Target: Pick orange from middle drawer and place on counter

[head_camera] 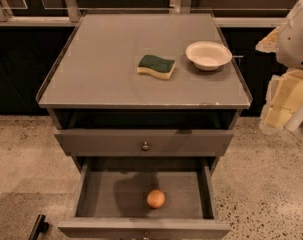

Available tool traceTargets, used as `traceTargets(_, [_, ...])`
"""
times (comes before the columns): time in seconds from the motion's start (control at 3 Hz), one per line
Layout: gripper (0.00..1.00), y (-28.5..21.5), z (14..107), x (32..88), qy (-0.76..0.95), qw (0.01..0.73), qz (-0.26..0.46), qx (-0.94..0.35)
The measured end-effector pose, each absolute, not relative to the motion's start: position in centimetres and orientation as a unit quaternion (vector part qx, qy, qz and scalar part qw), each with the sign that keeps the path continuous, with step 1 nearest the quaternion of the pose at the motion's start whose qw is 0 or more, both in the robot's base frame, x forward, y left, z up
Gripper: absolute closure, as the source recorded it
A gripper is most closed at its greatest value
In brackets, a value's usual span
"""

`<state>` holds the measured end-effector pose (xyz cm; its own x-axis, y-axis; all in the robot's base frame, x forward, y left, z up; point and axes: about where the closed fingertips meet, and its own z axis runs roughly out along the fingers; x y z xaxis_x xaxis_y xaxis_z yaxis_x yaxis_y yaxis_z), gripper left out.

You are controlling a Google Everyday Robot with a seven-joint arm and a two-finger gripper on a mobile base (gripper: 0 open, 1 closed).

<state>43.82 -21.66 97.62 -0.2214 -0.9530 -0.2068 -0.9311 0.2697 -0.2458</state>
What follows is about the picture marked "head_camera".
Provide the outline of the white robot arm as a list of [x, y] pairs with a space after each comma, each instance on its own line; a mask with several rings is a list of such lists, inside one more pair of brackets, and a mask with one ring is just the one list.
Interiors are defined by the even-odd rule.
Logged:
[[258, 42], [255, 49], [274, 53], [287, 67], [268, 84], [260, 130], [268, 135], [296, 130], [303, 121], [303, 0], [299, 0], [281, 24]]

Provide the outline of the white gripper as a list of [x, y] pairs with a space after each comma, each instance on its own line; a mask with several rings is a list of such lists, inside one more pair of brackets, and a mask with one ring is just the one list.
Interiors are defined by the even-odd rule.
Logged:
[[[258, 42], [255, 49], [263, 53], [276, 53], [278, 33], [279, 28], [274, 28]], [[303, 70], [289, 69], [281, 77], [273, 76], [269, 82], [266, 101], [259, 129], [264, 134], [272, 135], [282, 130], [303, 105]]]

